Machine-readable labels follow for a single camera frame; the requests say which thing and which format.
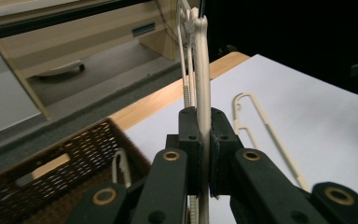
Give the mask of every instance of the beige cabinet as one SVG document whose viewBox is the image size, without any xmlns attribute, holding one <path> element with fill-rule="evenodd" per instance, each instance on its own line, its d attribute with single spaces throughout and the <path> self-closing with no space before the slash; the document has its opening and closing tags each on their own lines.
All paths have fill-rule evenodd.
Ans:
<svg viewBox="0 0 358 224">
<path fill-rule="evenodd" d="M 1 16 L 0 24 L 101 2 L 103 1 L 75 1 Z M 48 111 L 40 103 L 26 78 L 111 49 L 134 38 L 138 38 L 140 43 L 173 60 L 176 52 L 175 34 L 173 33 L 175 17 L 176 0 L 147 1 L 2 38 L 0 39 L 0 52 L 38 108 L 48 117 Z M 145 28 L 146 31 L 149 30 L 149 32 L 137 33 L 140 31 L 139 29 L 142 31 L 142 28 Z"/>
</svg>

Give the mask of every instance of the white table surface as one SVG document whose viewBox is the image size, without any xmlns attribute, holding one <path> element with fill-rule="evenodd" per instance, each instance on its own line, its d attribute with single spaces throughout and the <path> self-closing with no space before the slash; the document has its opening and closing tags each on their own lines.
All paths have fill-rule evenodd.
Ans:
<svg viewBox="0 0 358 224">
<path fill-rule="evenodd" d="M 310 186 L 330 181 L 358 193 L 358 95 L 261 55 L 212 81 L 212 107 L 225 112 L 232 125 L 232 102 L 242 92 L 255 95 Z M 183 100 L 175 102 L 126 135 L 152 161 L 164 148 L 166 135 L 178 133 L 183 106 Z M 252 128 L 260 150 L 296 185 L 249 98 L 241 98 L 241 124 Z M 240 138 L 246 147 L 253 147 L 245 133 Z M 228 202 L 228 197 L 211 199 L 211 223 L 235 223 Z"/>
</svg>

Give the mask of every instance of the brown woven basket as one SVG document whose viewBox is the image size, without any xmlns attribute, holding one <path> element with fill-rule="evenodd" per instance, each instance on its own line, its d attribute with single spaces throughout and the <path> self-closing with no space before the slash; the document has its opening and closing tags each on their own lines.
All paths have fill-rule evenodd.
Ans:
<svg viewBox="0 0 358 224">
<path fill-rule="evenodd" d="M 103 119 L 0 173 L 0 223 L 64 223 L 83 194 L 111 180 L 115 151 L 125 148 L 132 182 L 150 162 L 111 119 Z M 69 161 L 33 179 L 31 173 L 66 155 Z"/>
</svg>

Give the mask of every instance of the beige plastic hanger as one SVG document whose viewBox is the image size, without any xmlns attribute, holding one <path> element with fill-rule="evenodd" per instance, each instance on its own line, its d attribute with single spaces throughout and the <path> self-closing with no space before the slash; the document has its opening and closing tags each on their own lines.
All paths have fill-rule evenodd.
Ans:
<svg viewBox="0 0 358 224">
<path fill-rule="evenodd" d="M 290 171 L 292 172 L 293 176 L 295 177 L 296 182 L 298 183 L 298 185 L 303 190 L 305 190 L 307 192 L 310 192 L 310 186 L 306 183 L 304 177 L 298 171 L 298 168 L 296 167 L 293 159 L 290 157 L 290 155 L 287 152 L 286 148 L 283 146 L 283 143 L 282 143 L 281 139 L 279 139 L 278 135 L 275 133 L 274 128 L 270 124 L 269 119 L 266 116 L 266 113 L 263 111 L 263 109 L 261 108 L 261 106 L 258 103 L 257 99 L 255 98 L 255 96 L 251 92 L 240 93 L 234 98 L 233 104 L 234 104 L 234 131 L 235 131 L 235 134 L 239 134 L 240 129 L 246 130 L 246 132 L 248 133 L 248 135 L 249 135 L 249 137 L 250 137 L 250 139 L 252 141 L 252 144 L 255 146 L 256 149 L 260 149 L 258 144 L 257 144 L 257 142 L 255 141 L 255 137 L 252 134 L 250 128 L 247 127 L 247 126 L 244 126 L 244 125 L 240 125 L 240 119 L 239 119 L 238 111 L 241 108 L 241 104 L 238 103 L 238 101 L 240 100 L 240 98 L 246 97 L 246 96 L 250 97 L 253 105 L 255 106 L 255 109 L 256 109 L 258 115 L 263 120 L 263 123 L 266 126 L 269 135 L 272 137 L 272 139 L 275 142 L 276 146 L 280 150 L 280 152 L 281 152 L 281 154 L 282 154 L 287 166 L 289 167 Z"/>
</svg>

